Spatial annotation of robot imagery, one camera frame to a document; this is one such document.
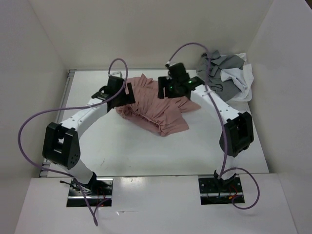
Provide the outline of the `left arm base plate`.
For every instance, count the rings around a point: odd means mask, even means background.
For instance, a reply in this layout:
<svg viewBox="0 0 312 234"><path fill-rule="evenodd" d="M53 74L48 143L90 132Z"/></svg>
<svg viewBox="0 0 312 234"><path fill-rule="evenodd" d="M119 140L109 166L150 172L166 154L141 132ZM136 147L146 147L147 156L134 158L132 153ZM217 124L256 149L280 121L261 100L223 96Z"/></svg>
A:
<svg viewBox="0 0 312 234"><path fill-rule="evenodd" d="M111 207L112 205L112 191L113 191L113 178L112 177L98 177L97 178L100 187L94 192L85 191L86 199L91 207L96 207L100 204L101 207ZM67 197L66 207L87 207L84 197L77 186L77 184L72 180L70 183L65 181L65 184L69 185L69 192Z"/></svg>

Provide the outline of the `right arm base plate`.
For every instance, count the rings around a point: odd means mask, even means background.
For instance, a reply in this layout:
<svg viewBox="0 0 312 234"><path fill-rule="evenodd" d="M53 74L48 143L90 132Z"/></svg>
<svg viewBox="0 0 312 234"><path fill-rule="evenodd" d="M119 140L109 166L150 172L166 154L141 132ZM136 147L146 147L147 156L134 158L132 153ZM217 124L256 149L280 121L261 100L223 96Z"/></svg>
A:
<svg viewBox="0 0 312 234"><path fill-rule="evenodd" d="M235 176L226 185L218 186L213 175L199 177L199 194L201 205L234 204L245 203L241 180Z"/></svg>

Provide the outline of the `pink pleated skirt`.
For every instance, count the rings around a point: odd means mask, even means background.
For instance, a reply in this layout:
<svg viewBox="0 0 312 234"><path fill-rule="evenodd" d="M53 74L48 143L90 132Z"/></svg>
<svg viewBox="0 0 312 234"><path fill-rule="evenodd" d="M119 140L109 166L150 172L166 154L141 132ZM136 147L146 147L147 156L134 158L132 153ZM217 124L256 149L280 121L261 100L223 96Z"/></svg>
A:
<svg viewBox="0 0 312 234"><path fill-rule="evenodd" d="M186 97L159 99L158 82L144 74L128 78L132 85L135 103L117 107L116 112L142 129L161 137L187 131L189 126L183 113L201 109Z"/></svg>

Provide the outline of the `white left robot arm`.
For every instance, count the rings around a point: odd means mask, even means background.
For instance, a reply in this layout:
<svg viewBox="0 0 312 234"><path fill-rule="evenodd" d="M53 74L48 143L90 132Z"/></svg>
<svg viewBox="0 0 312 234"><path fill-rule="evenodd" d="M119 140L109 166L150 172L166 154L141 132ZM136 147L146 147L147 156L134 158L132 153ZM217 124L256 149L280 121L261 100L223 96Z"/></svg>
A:
<svg viewBox="0 0 312 234"><path fill-rule="evenodd" d="M109 76L103 86L83 107L61 123L51 122L45 132L43 157L62 167L75 178L72 187L86 195L99 190L108 190L108 184L97 180L95 172L82 162L79 140L85 131L110 110L134 104L135 97L130 83L121 77Z"/></svg>

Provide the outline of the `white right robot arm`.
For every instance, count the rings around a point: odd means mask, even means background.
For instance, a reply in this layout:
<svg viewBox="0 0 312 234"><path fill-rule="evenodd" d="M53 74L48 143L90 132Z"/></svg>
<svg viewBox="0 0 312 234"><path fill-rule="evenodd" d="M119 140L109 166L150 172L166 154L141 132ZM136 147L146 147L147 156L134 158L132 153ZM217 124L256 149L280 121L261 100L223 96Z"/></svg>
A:
<svg viewBox="0 0 312 234"><path fill-rule="evenodd" d="M219 145L224 152L220 168L214 172L214 187L226 191L235 177L234 159L254 141L253 120L248 112L229 106L209 86L208 75L191 78L183 63L166 63L168 74L158 78L158 98L181 98L198 103L221 124Z"/></svg>

